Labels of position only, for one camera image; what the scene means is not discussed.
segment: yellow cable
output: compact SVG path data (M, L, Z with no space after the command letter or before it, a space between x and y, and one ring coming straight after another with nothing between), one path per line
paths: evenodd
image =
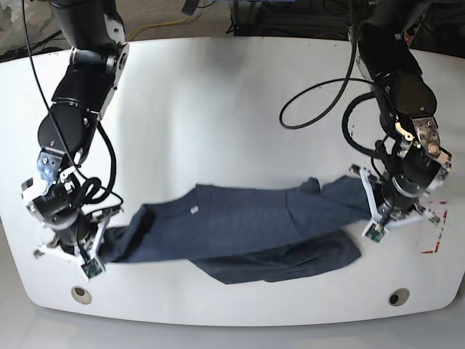
M141 34L143 31L146 31L147 29L157 28L157 27L166 27L168 25L181 24L181 23L185 22L186 20L188 20L189 18L190 17L184 17L181 20L175 20L175 21L172 21L172 22L143 25L142 27L134 29L131 33L128 34L128 41L133 41L139 34Z

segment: white tabletop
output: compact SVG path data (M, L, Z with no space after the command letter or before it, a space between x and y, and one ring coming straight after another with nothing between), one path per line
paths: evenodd
M442 145L453 154L453 173L430 198L448 209L448 221L435 254L438 232L425 222L390 233L378 246L360 240L363 256L347 268L321 276L268 284L224 285L187 261L109 265L90 283L74 265L54 257L32 258L50 240L29 216L20 184L33 174L38 126L45 107L27 60L0 65L0 215L28 296L38 305L98 316L171 324L279 326L356 321L443 308L456 295L465 271L461 232L465 187L465 62L416 52L439 108ZM116 191L126 211L112 224L128 223L144 202L173 199L196 182L255 188L287 188L309 176L322 182L347 173L352 163L368 166L341 135L347 103L366 86L350 84L343 100L319 124L291 132L278 123L288 98L314 83L341 77L349 45L305 39L176 39L132 44L118 91L103 124L118 157ZM35 58L46 96L68 64L68 54ZM292 122L323 109L339 86L307 95L289 109ZM375 102L352 117L354 137L369 146L382 137ZM95 137L84 173L105 182L109 157ZM439 200L447 205L438 206ZM359 236L363 225L350 228ZM92 294L77 303L73 286ZM411 297L401 307L387 300L396 289Z

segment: round hole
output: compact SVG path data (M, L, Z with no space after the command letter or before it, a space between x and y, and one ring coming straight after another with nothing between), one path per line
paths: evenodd
M90 293L79 286L73 287L71 289L71 295L73 296L76 302L79 302L84 305L88 305L92 301L92 296L90 295Z
M393 307L400 307L407 302L409 297L410 291L408 289L398 289L389 296L388 302Z

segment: fabric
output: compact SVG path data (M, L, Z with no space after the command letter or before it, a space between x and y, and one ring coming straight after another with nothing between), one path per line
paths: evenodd
M315 264L313 272L309 268L305 269L307 272L302 271L302 275L316 275L341 268L360 256L353 242L346 236L341 238L344 233L338 229L369 219L369 212L361 181L349 177L342 177L323 188L316 179L310 178L300 187L289 190L197 185L177 200L142 205L128 227L108 229L99 256L104 263L188 259L207 273L211 270L212 274L220 276L225 274L206 260L234 256L262 262L259 254L247 255L262 252L262 257L267 255L271 265L280 255L287 256L288 261L297 256L292 262L281 260L275 268L280 269L284 277L283 269L294 268L299 272L299 254L307 255L307 259L300 257L307 267L311 265L312 253L324 254L321 243L307 241L335 234L331 236L338 236L348 253L346 262L340 263L343 258L338 260L337 253L332 254L337 247L328 240L327 264ZM281 249L267 251L277 247ZM245 267L247 262L244 260L229 266L225 260L217 262L231 271L231 279L237 279L235 270L240 272L239 268L242 271L247 268L252 274L250 263ZM257 271L251 278L262 279L259 277L263 275L268 280L277 281L276 273L274 276L268 273L272 268L265 269Z

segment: white table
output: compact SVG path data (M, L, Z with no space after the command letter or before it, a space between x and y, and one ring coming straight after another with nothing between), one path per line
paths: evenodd
M109 265L90 283L74 265L54 257L35 260L33 250L52 232L26 212L20 184L33 174L38 126L45 107L27 60L0 65L0 215L25 290L36 304L76 313L138 321L213 326L290 326L365 320L443 308L456 296L465 271L465 61L416 52L434 90L443 146L453 173L430 198L447 200L448 221L438 234L423 222L390 233L378 246L359 239L363 257L321 276L268 284L224 285L187 261ZM118 157L116 191L128 223L143 202L180 197L196 182L287 188L309 176L328 182L352 163L368 166L344 141L340 120L347 103L367 87L350 84L343 100L319 124L284 130L278 112L287 99L319 81L344 75L349 45L305 39L176 39L132 44L129 61L103 124ZM68 53L35 58L46 96L68 64ZM291 121L310 118L339 86L299 100ZM354 137L370 145L383 135L375 102L352 117ZM97 136L84 173L108 179L109 156ZM350 228L359 236L363 225ZM73 286L90 291L77 303ZM401 307L388 304L396 289L410 290Z

